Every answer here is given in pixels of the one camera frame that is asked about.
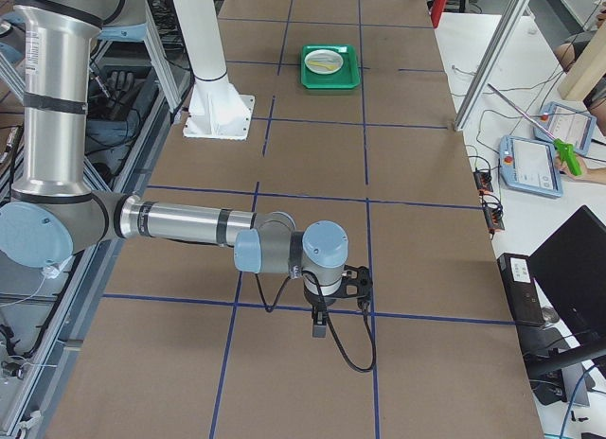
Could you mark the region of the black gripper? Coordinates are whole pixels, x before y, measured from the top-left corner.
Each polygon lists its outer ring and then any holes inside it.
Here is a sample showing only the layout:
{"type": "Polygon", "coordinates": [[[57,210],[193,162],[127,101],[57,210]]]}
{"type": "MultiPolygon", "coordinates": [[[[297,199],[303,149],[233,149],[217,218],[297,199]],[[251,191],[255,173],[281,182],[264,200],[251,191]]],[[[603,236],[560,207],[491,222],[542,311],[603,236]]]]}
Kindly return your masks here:
{"type": "Polygon", "coordinates": [[[309,283],[304,284],[304,297],[312,307],[312,336],[325,338],[328,327],[326,311],[337,302],[337,298],[333,295],[321,297],[317,293],[317,287],[309,283]]]}

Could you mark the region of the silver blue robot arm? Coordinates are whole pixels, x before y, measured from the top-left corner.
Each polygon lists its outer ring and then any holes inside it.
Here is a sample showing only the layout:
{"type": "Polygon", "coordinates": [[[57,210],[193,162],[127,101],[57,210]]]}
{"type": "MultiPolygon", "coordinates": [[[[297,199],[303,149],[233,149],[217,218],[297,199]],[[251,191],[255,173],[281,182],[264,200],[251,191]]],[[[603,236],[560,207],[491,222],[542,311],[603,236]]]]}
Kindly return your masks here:
{"type": "Polygon", "coordinates": [[[329,307],[347,296],[348,236],[320,220],[298,231],[286,213],[146,202],[83,179],[92,41],[104,30],[147,32],[147,0],[14,0],[26,22],[24,172],[1,209],[1,249],[31,268],[114,238],[158,237],[230,248],[238,271],[301,279],[312,334],[333,332],[329,307]]]}

